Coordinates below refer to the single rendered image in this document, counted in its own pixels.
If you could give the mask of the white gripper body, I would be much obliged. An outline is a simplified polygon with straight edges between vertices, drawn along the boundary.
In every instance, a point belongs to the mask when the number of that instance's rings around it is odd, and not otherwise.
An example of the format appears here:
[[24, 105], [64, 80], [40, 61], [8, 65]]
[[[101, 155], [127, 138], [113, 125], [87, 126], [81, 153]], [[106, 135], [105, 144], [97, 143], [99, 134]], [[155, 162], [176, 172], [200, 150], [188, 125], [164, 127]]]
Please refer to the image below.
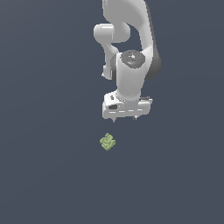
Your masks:
[[151, 110], [153, 100], [147, 97], [140, 97], [134, 101], [125, 101], [119, 98], [116, 91], [105, 94], [102, 104], [102, 117], [112, 119], [127, 116], [148, 115]]

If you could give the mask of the small green blocky object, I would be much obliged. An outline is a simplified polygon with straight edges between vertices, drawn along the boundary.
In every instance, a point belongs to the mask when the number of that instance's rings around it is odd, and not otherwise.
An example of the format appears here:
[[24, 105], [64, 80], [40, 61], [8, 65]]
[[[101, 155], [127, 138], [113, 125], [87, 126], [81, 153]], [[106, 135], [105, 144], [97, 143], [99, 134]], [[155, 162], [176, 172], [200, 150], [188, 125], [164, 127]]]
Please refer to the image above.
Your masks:
[[105, 151], [109, 151], [116, 144], [116, 140], [107, 133], [105, 137], [100, 140], [100, 144]]

